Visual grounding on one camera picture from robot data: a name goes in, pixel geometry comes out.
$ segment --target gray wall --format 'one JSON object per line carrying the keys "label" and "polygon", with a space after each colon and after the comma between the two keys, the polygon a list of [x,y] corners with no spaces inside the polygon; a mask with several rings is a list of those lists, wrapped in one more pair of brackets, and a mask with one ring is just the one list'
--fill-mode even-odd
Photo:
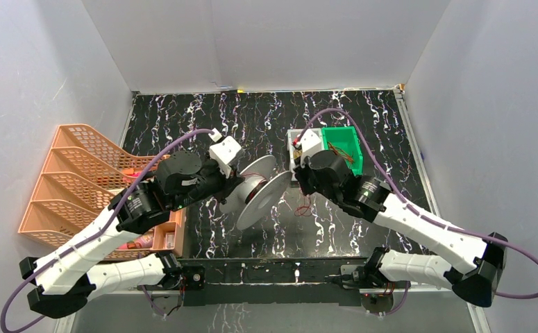
{"label": "gray wall", "polygon": [[132,90],[405,83],[449,0],[83,0]]}
{"label": "gray wall", "polygon": [[[538,256],[538,1],[454,0],[407,82],[442,214]],[[510,252],[501,291],[538,291]],[[494,333],[538,332],[538,300],[496,298]]]}
{"label": "gray wall", "polygon": [[[401,295],[394,293],[396,302]],[[177,304],[173,297],[155,302],[165,309]],[[382,320],[363,307],[242,303],[184,307],[163,321],[152,316],[143,294],[106,295],[77,312],[72,328],[72,333],[101,332],[474,333],[475,327],[466,303],[454,293],[412,290],[402,309]]]}
{"label": "gray wall", "polygon": [[[17,235],[56,126],[88,123],[117,141],[131,93],[80,0],[0,1],[0,311],[18,262],[49,249]],[[25,294],[11,329],[37,315]],[[44,319],[29,332],[50,332]]]}

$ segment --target orange mesh basket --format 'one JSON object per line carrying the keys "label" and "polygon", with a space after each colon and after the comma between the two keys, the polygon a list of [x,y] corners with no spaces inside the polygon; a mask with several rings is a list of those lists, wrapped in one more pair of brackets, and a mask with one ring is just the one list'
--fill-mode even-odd
{"label": "orange mesh basket", "polygon": [[143,169],[153,156],[134,156],[111,142],[93,127],[81,123],[60,125],[52,148],[79,147],[116,170]]}
{"label": "orange mesh basket", "polygon": [[[109,205],[114,196],[109,190],[129,186],[135,180],[129,175],[141,172],[152,158],[127,153],[91,126],[58,126],[19,233],[63,245]],[[149,251],[116,250],[106,259],[130,260]]]}
{"label": "orange mesh basket", "polygon": [[[57,248],[93,222],[112,197],[75,173],[43,173],[18,233]],[[131,260],[149,252],[147,248],[115,250],[106,260]]]}
{"label": "orange mesh basket", "polygon": [[135,177],[127,176],[79,147],[52,148],[44,172],[71,171],[104,189],[122,189]]}

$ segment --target white plastic housing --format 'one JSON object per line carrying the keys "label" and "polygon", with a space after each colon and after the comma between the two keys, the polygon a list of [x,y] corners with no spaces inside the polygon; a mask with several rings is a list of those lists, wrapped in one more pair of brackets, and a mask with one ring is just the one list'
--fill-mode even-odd
{"label": "white plastic housing", "polygon": [[[109,211],[107,207],[104,208],[97,218],[85,229],[75,234],[68,242],[54,252],[39,258],[36,261],[37,267],[44,266],[50,260],[58,258],[66,249],[97,233],[107,223],[112,213],[112,210]],[[44,288],[43,294],[62,295],[67,293],[81,276],[103,260],[113,250],[140,236],[132,232],[117,231],[115,227],[118,224],[119,222],[115,218],[101,237],[74,250],[66,257],[59,259],[52,267],[39,274],[35,281],[38,286],[41,285]]]}
{"label": "white plastic housing", "polygon": [[96,265],[87,272],[89,281],[96,285],[96,290],[89,295],[88,300],[113,291],[158,284],[165,276],[163,268],[160,258],[155,254],[129,262]]}
{"label": "white plastic housing", "polygon": [[305,158],[323,150],[322,140],[314,131],[307,130],[298,141],[301,144],[301,166],[305,167]]}
{"label": "white plastic housing", "polygon": [[390,194],[383,204],[386,208],[385,212],[379,212],[373,223],[400,232],[426,246],[463,274],[477,267],[474,260],[476,257],[481,258],[486,248],[486,243],[482,239],[450,232],[430,224],[409,211],[408,203],[417,208],[422,215],[434,218],[444,225],[458,228],[410,201],[403,204],[393,194]]}
{"label": "white plastic housing", "polygon": [[226,137],[222,142],[210,146],[210,157],[219,164],[219,170],[230,178],[232,165],[243,154],[242,147],[233,137]]}
{"label": "white plastic housing", "polygon": [[214,128],[212,131],[213,133],[210,133],[208,135],[213,140],[213,142],[218,142],[221,139],[221,133],[216,128]]}
{"label": "white plastic housing", "polygon": [[414,281],[451,289],[444,272],[451,269],[438,255],[409,255],[391,250],[383,255],[379,271],[389,281]]}

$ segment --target red wire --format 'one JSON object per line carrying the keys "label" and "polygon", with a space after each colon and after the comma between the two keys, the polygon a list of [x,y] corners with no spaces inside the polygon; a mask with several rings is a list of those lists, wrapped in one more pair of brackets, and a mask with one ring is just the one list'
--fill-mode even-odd
{"label": "red wire", "polygon": [[312,199],[309,196],[303,196],[303,205],[297,207],[297,209],[295,209],[293,214],[295,216],[312,216],[312,213],[310,211],[311,207],[312,207]]}

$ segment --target wire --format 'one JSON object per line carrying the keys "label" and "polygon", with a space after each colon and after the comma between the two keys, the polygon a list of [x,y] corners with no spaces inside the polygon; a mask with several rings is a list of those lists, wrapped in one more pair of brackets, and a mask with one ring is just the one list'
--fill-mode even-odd
{"label": "wire", "polygon": [[167,316],[170,316],[170,314],[173,313],[173,311],[175,310],[179,310],[180,307],[183,306],[183,302],[185,302],[185,285],[183,284],[182,288],[179,289],[179,304],[177,304],[176,307],[172,308],[171,311],[169,311],[169,313],[167,314]]}
{"label": "wire", "polygon": [[[385,177],[385,180],[387,181],[387,183],[389,183],[389,186],[391,186],[392,189],[394,190],[395,195],[399,198],[399,200],[402,203],[406,204],[406,208],[409,211],[411,211],[414,215],[416,215],[420,219],[422,219],[422,220],[424,220],[426,222],[429,222],[430,224],[433,224],[433,225],[435,225],[435,226],[437,226],[439,228],[443,228],[443,229],[446,228],[448,231],[451,231],[451,232],[457,232],[457,233],[460,233],[460,234],[466,234],[466,235],[469,235],[469,236],[481,238],[481,239],[484,239],[486,241],[491,241],[491,242],[493,242],[495,244],[499,244],[499,245],[511,248],[512,250],[515,250],[518,253],[521,253],[522,255],[527,257],[528,259],[532,260],[536,265],[538,265],[538,258],[535,257],[532,253],[529,253],[527,250],[524,250],[522,247],[520,247],[518,245],[514,245],[514,244],[511,244],[508,241],[503,241],[502,239],[487,236],[487,235],[481,234],[479,232],[473,232],[473,231],[468,231],[468,230],[463,230],[463,229],[460,229],[460,228],[447,226],[447,225],[443,224],[442,222],[437,221],[436,219],[432,219],[430,217],[427,217],[427,216],[424,216],[424,215],[420,214],[418,209],[416,209],[411,203],[408,203],[408,200],[399,191],[398,187],[395,185],[395,183],[392,180],[391,176],[388,175],[387,172],[385,172],[385,170],[381,167],[381,164],[379,164],[379,162],[377,162],[377,159],[375,158],[375,155],[371,151],[371,148],[369,147],[369,144],[367,143],[367,140],[364,138],[364,135],[362,134],[362,131],[359,129],[359,126],[357,125],[355,120],[346,111],[341,110],[341,109],[328,108],[328,109],[324,109],[324,110],[316,113],[310,119],[310,121],[305,125],[305,128],[301,131],[300,137],[303,137],[303,135],[308,130],[310,125],[314,121],[316,121],[316,119],[318,119],[318,117],[320,117],[321,115],[323,115],[325,113],[330,113],[330,112],[338,112],[338,113],[344,115],[346,118],[348,118],[348,120],[351,122],[351,124],[353,124],[353,126],[355,127],[355,129],[357,131],[357,134],[358,134],[364,148],[367,150],[367,153],[369,154],[369,157],[371,158],[371,160],[375,164],[375,167],[377,168],[377,170],[379,170],[379,172],[381,172],[383,174],[383,176]],[[496,295],[501,296],[501,297],[505,297],[505,298],[513,298],[513,299],[517,299],[517,300],[529,300],[529,299],[532,299],[532,298],[538,298],[538,292],[537,293],[528,293],[528,294],[519,295],[519,294],[512,294],[512,293],[501,293],[499,291],[496,291]]]}
{"label": "wire", "polygon": [[301,188],[299,189],[299,191],[301,192],[301,195],[303,196],[303,204],[295,209],[295,211],[293,212],[293,215],[297,217],[312,216],[312,213],[310,211],[310,209],[312,208],[312,198],[310,196],[304,196],[303,192],[301,191]]}
{"label": "wire", "polygon": [[43,272],[45,272],[50,266],[54,265],[55,263],[58,262],[58,260],[62,259],[63,257],[66,257],[67,255],[69,255],[70,253],[75,251],[75,249],[79,249],[81,246],[84,246],[85,244],[88,244],[91,241],[94,241],[95,239],[99,238],[109,228],[111,223],[113,223],[113,220],[119,214],[119,211],[121,210],[121,208],[124,206],[124,204],[128,200],[128,197],[130,196],[130,194],[133,193],[134,190],[136,189],[136,186],[142,181],[144,176],[154,166],[154,164],[156,162],[158,162],[158,160],[160,160],[164,156],[164,154],[170,152],[173,148],[177,147],[181,142],[185,141],[186,139],[189,139],[190,137],[194,137],[197,134],[212,134],[212,133],[213,133],[213,131],[208,130],[208,129],[193,130],[193,131],[191,131],[189,133],[184,134],[182,137],[179,137],[177,140],[171,142],[168,146],[166,146],[164,149],[162,149],[161,152],[158,153],[158,155],[156,155],[144,167],[144,170],[142,170],[140,175],[138,177],[136,177],[136,179],[134,180],[132,185],[130,185],[130,187],[128,188],[126,193],[121,197],[121,200],[119,201],[119,203],[115,206],[115,209],[113,210],[113,213],[111,214],[111,216],[110,216],[109,220],[107,221],[107,223],[98,232],[96,232],[92,236],[80,241],[75,246],[72,246],[72,247],[64,250],[62,252],[62,254],[60,254],[59,258],[52,259],[49,262],[47,262],[44,266],[37,268],[19,286],[17,286],[17,288],[15,288],[15,290],[7,298],[7,301],[5,302],[5,305],[3,306],[3,309],[1,310],[1,319],[0,319],[1,331],[3,333],[20,333],[20,332],[23,332],[23,331],[27,330],[28,328],[34,326],[37,322],[42,320],[45,316],[40,316],[40,317],[34,319],[33,321],[31,321],[30,323],[28,323],[27,325],[25,325],[25,326],[23,326],[23,327],[21,327],[21,328],[19,328],[17,330],[12,331],[12,330],[9,330],[7,328],[7,322],[6,322],[7,321],[7,310],[9,310],[9,306],[11,306],[11,303],[15,299],[15,296],[17,296],[17,294],[19,294],[19,292],[21,292],[23,290],[23,288],[28,283],[30,283],[32,280],[34,280],[39,274],[42,274]]}
{"label": "wire", "polygon": [[399,304],[397,305],[397,307],[391,309],[389,312],[385,312],[385,316],[396,313],[403,306],[405,300],[407,299],[407,290],[410,288],[411,285],[412,284],[410,283],[410,281],[405,282],[405,289],[403,291],[403,295],[401,296]]}
{"label": "wire", "polygon": [[355,159],[353,158],[352,155],[349,155],[346,151],[344,151],[344,149],[338,148],[332,145],[330,142],[328,142],[328,149],[330,149],[331,151],[334,151],[334,154],[344,158],[344,160],[346,160],[349,164],[352,164],[355,162]]}

